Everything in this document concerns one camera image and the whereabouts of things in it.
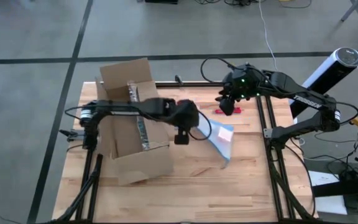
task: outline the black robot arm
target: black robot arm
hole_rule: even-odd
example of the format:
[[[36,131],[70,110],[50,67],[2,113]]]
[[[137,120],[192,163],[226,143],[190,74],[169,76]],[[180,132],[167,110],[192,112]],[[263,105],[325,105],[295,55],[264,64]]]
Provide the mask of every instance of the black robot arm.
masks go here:
[[[291,77],[282,72],[258,70],[245,64],[233,68],[223,80],[223,90],[219,92],[219,107],[226,115],[231,115],[234,103],[256,96],[274,96],[302,102],[318,112],[310,119],[287,128],[265,129],[264,136],[271,139],[273,147],[283,149],[292,137],[312,131],[336,131],[340,127],[340,112],[336,109],[336,100],[298,85]]]
[[[94,100],[81,110],[80,125],[85,132],[84,149],[96,148],[98,124],[106,116],[142,116],[176,126],[178,134],[175,136],[175,144],[188,144],[188,133],[199,122],[198,109],[191,100],[180,100],[177,103],[169,98],[150,98],[142,102]]]

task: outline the black cable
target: black cable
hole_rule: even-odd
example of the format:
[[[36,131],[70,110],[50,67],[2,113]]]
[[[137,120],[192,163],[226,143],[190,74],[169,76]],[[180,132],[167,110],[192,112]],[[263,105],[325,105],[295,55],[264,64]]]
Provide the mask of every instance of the black cable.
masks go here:
[[[295,147],[297,147],[297,148],[302,152],[302,156],[304,156],[304,155],[305,155],[305,152],[303,152],[303,150],[301,149],[301,147],[300,147],[300,146],[297,146],[297,145],[293,142],[292,138],[290,138],[290,140],[291,140],[292,144],[293,144]]]
[[[309,174],[308,168],[306,167],[306,164],[305,164],[305,162],[303,161],[303,159],[302,159],[293,149],[291,149],[291,148],[288,147],[287,145],[285,145],[285,147],[286,147],[287,149],[289,149],[291,152],[293,152],[294,155],[296,155],[296,157],[299,159],[299,161],[302,163],[303,167],[305,168],[306,173],[308,174],[309,183],[310,183],[310,190],[311,190],[311,196],[312,196],[312,198],[313,198],[313,211],[312,211],[312,213],[311,213],[311,216],[313,217],[314,214],[316,213],[316,198],[314,197],[313,184],[311,183],[311,178],[310,178],[310,174]]]
[[[70,149],[74,149],[74,148],[80,147],[80,146],[83,146],[83,145],[82,145],[82,144],[79,144],[79,145],[76,145],[76,146],[69,147],[69,148],[67,149],[67,152],[70,151]]]
[[[354,153],[356,153],[357,149],[358,149],[358,143],[356,145],[356,142],[353,144],[353,151],[350,152],[347,156],[346,156],[346,167],[349,167],[349,156],[353,155]]]
[[[281,7],[284,7],[287,9],[306,9],[307,7],[311,6],[311,0],[309,0],[309,3],[307,5],[300,6],[300,7],[286,6],[280,0],[278,0],[278,2],[280,3]]]
[[[11,222],[11,223],[16,223],[16,224],[21,224],[21,223],[19,223],[19,222],[16,222],[16,221],[13,221],[13,220],[10,220],[10,219],[7,219],[7,218],[4,218],[4,217],[2,217],[2,216],[0,216],[0,219],[4,220],[4,221],[6,221],[6,222]]]
[[[72,111],[72,110],[75,110],[75,109],[80,109],[80,108],[84,108],[84,106],[75,106],[75,107],[72,107],[72,108],[68,108],[67,110],[65,110],[65,115],[80,120],[81,118],[68,113],[69,111]]]
[[[321,157],[330,157],[330,158],[332,158],[332,159],[344,159],[344,158],[346,158],[346,156],[341,157],[341,158],[335,158],[335,157],[330,156],[330,155],[320,155],[320,156],[314,156],[314,157],[307,158],[307,159],[317,159],[317,158],[321,158]]]
[[[219,2],[219,1],[221,1],[221,0],[215,0],[215,1],[213,1],[213,0],[194,0],[195,2],[197,2],[198,4],[213,4],[213,3],[217,3],[217,2]]]
[[[358,108],[356,106],[354,106],[354,105],[352,105],[350,103],[338,102],[338,101],[336,102],[336,104],[350,106],[351,108],[356,110],[356,114],[353,117],[351,117],[350,119],[347,119],[346,121],[341,122],[340,123],[341,125],[348,123],[349,121],[353,120],[354,118],[356,118],[358,116]]]
[[[206,61],[208,61],[208,60],[210,60],[210,59],[218,59],[218,60],[224,62],[224,63],[225,63],[230,69],[232,69],[232,70],[234,70],[234,69],[241,70],[241,68],[238,68],[238,67],[234,66],[233,64],[227,62],[226,60],[224,60],[224,59],[222,59],[222,58],[220,58],[220,57],[208,57],[208,58],[206,58],[206,59],[203,61],[203,63],[201,63],[200,72],[201,72],[201,76],[204,78],[204,80],[206,80],[206,81],[208,81],[208,82],[210,82],[210,83],[219,83],[219,82],[214,82],[214,81],[212,81],[212,80],[206,78],[205,75],[204,75],[204,70],[203,70],[204,64],[205,64]]]
[[[196,138],[194,137],[190,132],[189,132],[189,135],[194,139],[194,140],[197,140],[197,141],[204,141],[204,140],[207,140],[211,134],[212,134],[212,125],[211,125],[211,122],[209,121],[209,119],[205,116],[205,114],[203,114],[201,111],[198,111],[204,118],[205,120],[208,122],[208,125],[209,125],[209,134],[207,136],[205,136],[205,138]]]
[[[333,141],[333,140],[327,140],[327,139],[317,138],[318,135],[324,134],[324,133],[325,133],[325,132],[315,134],[314,137],[315,137],[316,139],[320,140],[320,141],[333,142],[333,143],[347,143],[347,142],[356,142],[356,141],[357,141],[357,140]]]

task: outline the cable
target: cable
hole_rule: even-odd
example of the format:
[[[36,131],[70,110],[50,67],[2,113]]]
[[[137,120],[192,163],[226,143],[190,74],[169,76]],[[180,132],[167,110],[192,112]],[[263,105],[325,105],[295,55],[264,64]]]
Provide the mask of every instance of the cable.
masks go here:
[[[270,53],[272,54],[272,57],[273,57],[273,61],[274,61],[274,67],[276,68],[276,71],[278,71],[278,68],[277,68],[277,63],[276,63],[276,58],[274,57],[274,54],[273,54],[273,51],[272,51],[272,48],[270,47],[269,45],[269,42],[267,40],[267,29],[266,29],[266,22],[265,22],[265,19],[264,19],[264,15],[262,13],[262,1],[259,1],[259,11],[260,11],[260,18],[262,19],[262,21],[264,22],[264,29],[265,29],[265,41],[266,41],[266,45],[268,47],[268,50],[270,51]]]
[[[258,3],[257,0],[232,0],[231,3],[227,2],[227,0],[224,0],[224,3],[230,5],[230,6],[250,6],[251,3]]]
[[[300,146],[297,146],[297,145],[293,142],[292,138],[290,138],[290,140],[291,140],[292,144],[293,144],[295,147],[297,147],[297,148],[302,152],[302,156],[305,155],[305,152],[303,152],[303,150],[301,149],[301,147],[300,147]]]
[[[221,59],[220,57],[208,57],[208,58],[206,58],[206,59],[203,61],[203,63],[201,63],[200,72],[201,72],[201,76],[204,78],[204,80],[206,80],[206,81],[208,81],[208,82],[210,82],[210,83],[219,83],[219,82],[214,82],[214,81],[212,81],[212,80],[206,78],[205,75],[204,75],[204,70],[203,70],[204,64],[205,64],[206,61],[208,61],[208,60],[210,60],[210,59],[218,59],[218,60],[224,62],[224,63],[225,63],[229,68],[231,68],[232,70],[234,70],[234,69],[241,70],[241,68],[238,68],[238,67],[232,65],[231,63],[227,62],[227,61],[224,60],[224,59]]]
[[[285,147],[286,147],[287,149],[289,149],[291,152],[293,152],[294,155],[296,155],[296,157],[299,159],[299,161],[302,163],[303,167],[305,168],[306,173],[308,174],[309,183],[310,183],[310,190],[311,190],[311,196],[312,196],[312,198],[313,198],[313,211],[312,211],[312,213],[311,213],[311,216],[313,217],[314,214],[316,213],[316,198],[314,197],[313,184],[311,183],[311,178],[310,178],[310,174],[309,174],[308,168],[306,167],[306,164],[305,164],[305,162],[303,162],[302,158],[301,158],[293,149],[291,149],[291,148],[288,147],[287,145],[285,145]]]
[[[205,116],[205,114],[203,114],[201,111],[198,111],[204,118],[205,120],[208,122],[208,125],[209,125],[209,134],[207,136],[205,136],[205,138],[196,138],[194,137],[190,132],[189,132],[189,135],[194,139],[194,140],[197,140],[197,141],[204,141],[204,140],[207,140],[211,134],[212,134],[212,125],[211,125],[211,122],[209,121],[209,119]]]
[[[79,145],[76,145],[76,146],[69,147],[66,152],[70,151],[70,149],[74,149],[74,148],[80,147],[80,146],[83,146],[83,144],[79,144]]]
[[[344,102],[338,102],[338,101],[336,102],[336,104],[350,106],[351,108],[355,109],[355,111],[356,111],[356,114],[353,117],[351,117],[350,119],[347,119],[344,122],[341,122],[340,125],[346,124],[346,123],[348,123],[349,121],[353,120],[354,118],[356,118],[358,116],[358,108],[356,106],[354,106],[354,105],[352,105],[350,103],[344,103]]]
[[[10,219],[7,219],[7,218],[4,218],[4,217],[2,217],[2,216],[0,216],[0,219],[4,220],[4,221],[6,221],[6,222],[11,222],[11,223],[16,223],[16,224],[21,224],[21,223],[19,223],[19,222],[16,222],[16,221],[13,221],[13,220],[10,220]]]
[[[213,3],[217,3],[221,0],[215,0],[215,1],[212,1],[212,0],[194,0],[195,2],[197,2],[198,4],[213,4]]]
[[[346,156],[340,157],[340,158],[335,158],[335,157],[329,156],[329,155],[321,155],[321,156],[314,156],[314,157],[311,157],[311,158],[304,157],[304,159],[307,159],[307,160],[310,160],[310,161],[330,161],[331,160],[331,159],[317,159],[317,158],[320,158],[320,157],[330,157],[331,159],[339,159],[339,160],[346,158]]]
[[[306,9],[307,7],[311,6],[311,0],[309,0],[309,3],[305,6],[300,6],[300,7],[293,7],[293,6],[286,6],[283,5],[281,0],[278,0],[278,2],[280,3],[281,7],[287,8],[287,9]]]
[[[75,116],[75,115],[72,115],[72,114],[68,113],[68,112],[71,111],[71,110],[80,109],[80,108],[84,108],[84,106],[75,106],[75,107],[72,107],[72,108],[68,108],[67,110],[65,110],[65,115],[80,120],[81,118],[79,118],[79,117],[77,117],[77,116]]]
[[[347,142],[356,142],[356,141],[357,141],[357,140],[332,141],[332,140],[321,139],[321,138],[317,138],[317,137],[316,137],[317,135],[324,134],[324,133],[325,133],[325,132],[315,134],[314,137],[315,137],[316,139],[320,140],[320,141],[333,142],[333,143],[347,143]]]

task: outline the cardboard box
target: cardboard box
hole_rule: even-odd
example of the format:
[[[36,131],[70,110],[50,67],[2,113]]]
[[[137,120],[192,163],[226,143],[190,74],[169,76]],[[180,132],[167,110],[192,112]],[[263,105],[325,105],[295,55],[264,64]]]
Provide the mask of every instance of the cardboard box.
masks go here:
[[[136,83],[139,100],[158,97],[146,58],[100,68],[98,100],[129,101],[127,82]],[[144,120],[150,149],[143,151],[135,116],[108,116],[99,124],[97,153],[111,159],[119,185],[167,175],[173,171],[169,138],[163,123]]]

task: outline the concrete floor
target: concrete floor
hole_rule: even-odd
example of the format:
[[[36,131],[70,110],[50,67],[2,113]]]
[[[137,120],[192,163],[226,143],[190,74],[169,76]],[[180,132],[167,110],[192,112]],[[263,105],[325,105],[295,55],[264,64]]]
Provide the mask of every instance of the concrete floor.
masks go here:
[[[0,0],[0,59],[71,57],[87,2]],[[358,50],[357,13],[345,23],[339,22],[350,6],[345,0],[314,0],[309,8],[294,10],[267,0],[262,9],[273,51],[327,52],[338,47]],[[177,6],[94,0],[79,57],[268,52],[257,4],[238,8],[223,2],[202,6],[193,0],[180,0]],[[280,57],[277,65],[302,83],[324,59]],[[201,80],[201,61],[156,60],[150,64],[155,80],[173,80],[174,75]],[[229,61],[274,69],[271,58]],[[98,76],[103,64],[76,64],[66,107],[77,105],[82,83]],[[206,73],[215,80],[227,72],[218,62],[206,66]],[[27,221],[68,67],[68,63],[0,64],[0,216],[4,218]],[[358,70],[329,94],[358,106]],[[340,109],[343,116],[352,114],[350,108]],[[311,114],[305,111],[300,119]],[[72,124],[72,119],[63,117],[60,128],[69,129]],[[353,139],[356,132],[355,127],[346,126],[323,137]],[[305,140],[306,157],[343,156],[351,151],[351,144],[322,142],[311,134]],[[65,138],[59,135],[38,222],[46,222],[52,215],[66,148]],[[358,217],[320,215],[329,221],[358,223]]]

